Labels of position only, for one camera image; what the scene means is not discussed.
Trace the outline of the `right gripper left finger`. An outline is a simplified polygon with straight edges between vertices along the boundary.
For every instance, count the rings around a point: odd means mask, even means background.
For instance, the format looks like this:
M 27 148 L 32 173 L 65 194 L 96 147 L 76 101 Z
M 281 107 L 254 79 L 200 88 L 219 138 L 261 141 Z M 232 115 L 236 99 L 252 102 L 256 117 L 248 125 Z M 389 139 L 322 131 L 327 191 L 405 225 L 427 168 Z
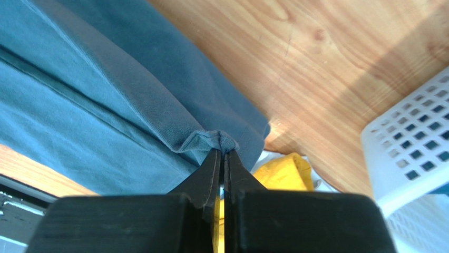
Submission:
M 167 194 L 66 197 L 50 205 L 28 252 L 217 252 L 221 153 Z

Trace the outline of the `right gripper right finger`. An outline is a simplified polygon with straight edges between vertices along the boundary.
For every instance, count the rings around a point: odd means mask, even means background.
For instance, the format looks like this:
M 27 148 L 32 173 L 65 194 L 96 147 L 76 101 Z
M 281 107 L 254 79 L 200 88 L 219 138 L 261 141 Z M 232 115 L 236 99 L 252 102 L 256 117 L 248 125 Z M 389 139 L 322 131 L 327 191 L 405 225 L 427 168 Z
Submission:
M 371 198 L 269 190 L 236 151 L 224 157 L 225 252 L 395 252 Z

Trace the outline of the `grey-blue t shirt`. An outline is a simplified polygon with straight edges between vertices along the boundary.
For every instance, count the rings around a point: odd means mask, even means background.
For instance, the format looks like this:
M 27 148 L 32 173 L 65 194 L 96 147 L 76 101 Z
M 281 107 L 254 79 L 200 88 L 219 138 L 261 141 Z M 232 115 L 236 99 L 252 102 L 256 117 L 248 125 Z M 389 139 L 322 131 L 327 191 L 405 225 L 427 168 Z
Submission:
M 444 194 L 449 196 L 449 183 L 439 187 L 438 189 L 433 190 L 430 194 Z
M 267 118 L 147 1 L 1 1 L 1 144 L 101 195 L 167 193 Z

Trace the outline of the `white plastic basket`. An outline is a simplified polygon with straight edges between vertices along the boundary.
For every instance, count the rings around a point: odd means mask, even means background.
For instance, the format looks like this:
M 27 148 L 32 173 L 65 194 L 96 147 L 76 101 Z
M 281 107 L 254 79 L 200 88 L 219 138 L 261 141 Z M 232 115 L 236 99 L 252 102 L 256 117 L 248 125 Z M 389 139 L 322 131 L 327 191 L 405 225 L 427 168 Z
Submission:
M 448 252 L 448 69 L 361 133 L 373 197 L 398 252 Z

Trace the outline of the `grey-blue t shirt in basket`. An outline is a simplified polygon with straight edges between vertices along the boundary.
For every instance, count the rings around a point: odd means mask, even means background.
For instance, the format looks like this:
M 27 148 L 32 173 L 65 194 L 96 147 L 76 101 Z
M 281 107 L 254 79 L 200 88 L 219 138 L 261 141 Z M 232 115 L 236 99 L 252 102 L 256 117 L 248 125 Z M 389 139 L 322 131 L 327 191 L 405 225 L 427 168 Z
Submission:
M 430 194 L 444 194 L 449 196 L 449 183 L 439 187 L 438 189 L 433 190 Z

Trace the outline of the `aluminium frame rail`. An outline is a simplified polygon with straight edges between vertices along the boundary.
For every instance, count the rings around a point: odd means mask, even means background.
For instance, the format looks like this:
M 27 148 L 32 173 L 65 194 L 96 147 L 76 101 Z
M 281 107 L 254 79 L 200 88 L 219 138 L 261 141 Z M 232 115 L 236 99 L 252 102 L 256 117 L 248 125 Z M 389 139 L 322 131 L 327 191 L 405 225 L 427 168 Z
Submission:
M 43 201 L 48 202 L 49 204 L 57 200 L 57 197 L 54 195 L 48 194 L 42 190 L 36 189 L 4 175 L 1 175 L 1 184 L 4 184 L 27 195 L 39 198 Z M 26 252 L 27 246 L 28 244 L 22 245 L 5 238 L 1 238 L 1 252 Z

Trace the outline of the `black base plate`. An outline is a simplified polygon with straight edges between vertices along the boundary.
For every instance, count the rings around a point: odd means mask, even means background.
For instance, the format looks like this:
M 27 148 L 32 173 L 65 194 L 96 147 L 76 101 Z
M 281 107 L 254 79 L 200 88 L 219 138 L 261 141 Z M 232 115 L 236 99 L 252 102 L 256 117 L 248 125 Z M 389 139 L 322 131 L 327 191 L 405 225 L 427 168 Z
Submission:
M 49 205 L 1 184 L 1 238 L 27 245 Z

